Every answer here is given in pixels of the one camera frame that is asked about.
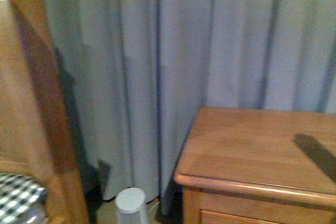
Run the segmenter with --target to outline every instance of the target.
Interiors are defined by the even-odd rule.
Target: floor
[[[95,188],[86,195],[87,205],[92,224],[117,224],[116,207],[114,200],[103,202],[99,188]],[[176,194],[170,214],[163,216],[158,199],[147,204],[150,224],[182,224],[182,196]]]

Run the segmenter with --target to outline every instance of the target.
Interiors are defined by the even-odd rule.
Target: nightstand top
[[[336,207],[336,114],[200,107],[175,180]]]

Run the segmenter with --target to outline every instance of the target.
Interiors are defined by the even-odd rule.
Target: curtain fold
[[[45,3],[104,199],[136,186],[167,213],[200,105],[336,113],[336,0]]]

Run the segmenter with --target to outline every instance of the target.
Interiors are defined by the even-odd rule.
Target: gray curtain
[[[336,113],[336,0],[45,3],[104,199],[137,186],[167,212],[200,105]]]

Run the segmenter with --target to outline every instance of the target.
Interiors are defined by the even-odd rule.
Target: wood grain
[[[89,223],[42,0],[0,4],[6,96],[0,99],[7,102],[0,112],[8,120],[1,131],[0,170],[32,175],[44,185],[51,221]]]
[[[175,180],[336,207],[336,183],[299,149],[298,136],[336,155],[336,115],[201,107]]]
[[[202,224],[275,224],[275,222],[256,220],[241,216],[226,215],[219,212],[211,212],[206,210],[201,210],[201,216]]]

